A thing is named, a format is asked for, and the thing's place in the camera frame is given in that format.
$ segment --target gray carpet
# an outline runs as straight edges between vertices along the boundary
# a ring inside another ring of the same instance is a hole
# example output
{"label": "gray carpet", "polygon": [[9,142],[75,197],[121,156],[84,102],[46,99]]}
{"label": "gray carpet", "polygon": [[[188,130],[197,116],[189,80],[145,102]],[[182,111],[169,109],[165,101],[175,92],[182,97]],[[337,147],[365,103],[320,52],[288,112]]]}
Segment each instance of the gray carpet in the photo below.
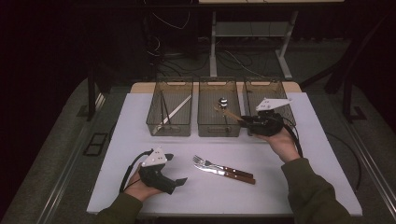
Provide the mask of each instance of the gray carpet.
{"label": "gray carpet", "polygon": [[[218,43],[219,54],[223,56],[218,63],[219,76],[252,76],[235,63],[231,52],[246,65],[249,70],[259,74],[281,76],[273,49],[279,43],[276,40],[256,40],[248,43]],[[347,41],[300,41],[291,42],[286,53],[293,80],[301,82],[335,63],[348,46]],[[172,57],[173,69],[160,66],[159,76],[208,76],[207,51],[199,56],[199,60]],[[315,108],[323,129],[339,160],[352,188],[358,182],[358,164],[350,151],[359,152],[351,137],[350,126],[370,151],[378,165],[378,169],[396,189],[396,138],[389,126],[371,106],[359,89],[353,91],[353,105],[359,106],[367,120],[357,120],[353,125],[347,124],[341,115],[341,92],[328,95],[323,86],[326,78],[307,87],[309,99]],[[106,155],[111,130],[116,123],[123,99],[129,87],[114,87],[110,94],[105,95],[103,105],[99,106],[91,122],[78,117],[82,106],[87,104],[87,84],[81,83],[70,96],[64,111],[58,118],[45,145],[42,147],[35,164],[23,182],[12,205],[9,207],[1,223],[90,223],[94,215],[86,213],[92,188]],[[94,133],[107,133],[104,150],[99,157],[83,156],[82,152]],[[357,197],[363,209],[363,217],[356,218],[356,223],[396,223],[375,182],[365,166],[361,165],[362,178]],[[54,200],[51,193],[59,195]],[[152,223],[288,223],[289,220],[268,219],[166,219],[151,220]]]}

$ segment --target sleeve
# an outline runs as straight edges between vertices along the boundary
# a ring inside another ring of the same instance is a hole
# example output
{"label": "sleeve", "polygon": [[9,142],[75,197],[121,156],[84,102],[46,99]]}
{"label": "sleeve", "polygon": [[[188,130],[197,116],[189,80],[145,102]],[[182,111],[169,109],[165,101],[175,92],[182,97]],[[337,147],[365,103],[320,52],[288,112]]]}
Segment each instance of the sleeve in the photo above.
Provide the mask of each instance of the sleeve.
{"label": "sleeve", "polygon": [[289,161],[282,166],[289,185],[289,203],[298,224],[352,223],[352,217],[337,202],[333,186],[316,175],[307,159]]}
{"label": "sleeve", "polygon": [[142,206],[133,196],[121,193],[113,204],[98,213],[93,223],[133,224]]}

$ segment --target hand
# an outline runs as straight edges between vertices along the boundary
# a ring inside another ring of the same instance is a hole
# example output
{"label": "hand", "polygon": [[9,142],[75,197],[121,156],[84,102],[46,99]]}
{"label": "hand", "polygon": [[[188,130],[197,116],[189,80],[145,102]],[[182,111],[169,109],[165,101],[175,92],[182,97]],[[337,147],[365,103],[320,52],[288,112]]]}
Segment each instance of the hand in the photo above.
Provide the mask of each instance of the hand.
{"label": "hand", "polygon": [[139,169],[142,163],[139,163],[134,174],[131,176],[128,182],[128,186],[124,193],[129,194],[135,197],[140,202],[145,201],[147,198],[151,197],[152,195],[162,193],[162,191],[155,189],[153,187],[148,187],[145,183],[140,180]]}
{"label": "hand", "polygon": [[254,136],[267,141],[272,150],[279,156],[283,162],[293,161],[301,158],[296,150],[294,141],[288,131],[283,128],[280,133],[270,137],[254,134]]}

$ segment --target person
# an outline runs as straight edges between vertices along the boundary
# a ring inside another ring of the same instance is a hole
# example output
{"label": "person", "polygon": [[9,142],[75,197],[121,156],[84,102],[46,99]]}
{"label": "person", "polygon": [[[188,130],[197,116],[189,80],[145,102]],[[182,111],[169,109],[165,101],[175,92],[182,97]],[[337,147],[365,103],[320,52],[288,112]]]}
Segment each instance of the person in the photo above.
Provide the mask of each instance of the person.
{"label": "person", "polygon": [[[286,129],[270,137],[255,136],[268,142],[275,154],[285,162],[281,169],[288,182],[288,199],[296,223],[353,222],[345,207],[337,202],[333,186],[314,173],[308,159],[300,157]],[[129,180],[129,184],[135,183],[120,193],[113,204],[99,212],[94,223],[134,223],[143,202],[161,193],[139,181],[137,170]]]}

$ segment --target table knife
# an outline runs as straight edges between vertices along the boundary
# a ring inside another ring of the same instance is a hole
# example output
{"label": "table knife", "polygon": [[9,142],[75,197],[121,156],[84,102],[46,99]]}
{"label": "table knife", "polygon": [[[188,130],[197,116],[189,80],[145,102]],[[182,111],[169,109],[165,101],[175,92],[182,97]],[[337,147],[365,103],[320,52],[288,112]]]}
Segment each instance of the table knife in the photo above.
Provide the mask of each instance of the table knife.
{"label": "table knife", "polygon": [[225,176],[225,177],[228,177],[231,179],[235,179],[235,180],[239,180],[239,181],[243,181],[243,182],[246,182],[246,183],[249,183],[252,185],[256,184],[256,180],[253,178],[245,177],[242,175],[231,174],[231,173],[228,173],[225,171],[209,168],[209,167],[203,166],[203,165],[195,164],[194,166],[202,171],[209,172],[209,173],[212,173],[215,175],[222,175],[222,176]]}

